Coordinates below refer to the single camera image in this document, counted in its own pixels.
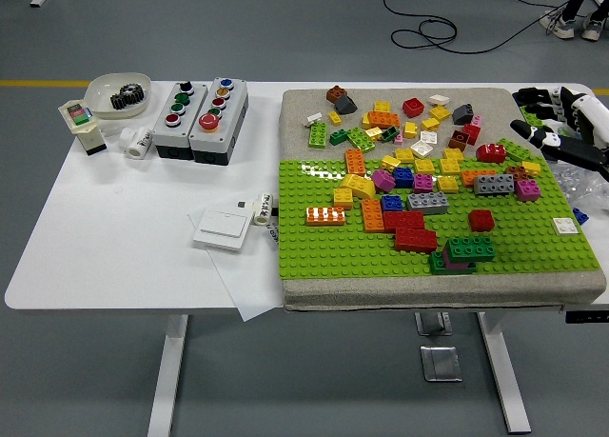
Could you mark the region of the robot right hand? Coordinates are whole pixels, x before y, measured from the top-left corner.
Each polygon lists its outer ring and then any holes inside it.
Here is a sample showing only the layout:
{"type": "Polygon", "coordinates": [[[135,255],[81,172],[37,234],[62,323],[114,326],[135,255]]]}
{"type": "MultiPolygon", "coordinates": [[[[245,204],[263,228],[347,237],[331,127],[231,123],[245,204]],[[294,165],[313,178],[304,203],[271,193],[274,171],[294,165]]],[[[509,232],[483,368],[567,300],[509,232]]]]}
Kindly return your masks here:
{"type": "Polygon", "coordinates": [[[608,108],[598,98],[566,87],[524,88],[513,97],[527,112],[565,123],[580,138],[562,136],[548,126],[535,127],[522,120],[510,123],[513,131],[547,156],[608,177],[608,108]]]}

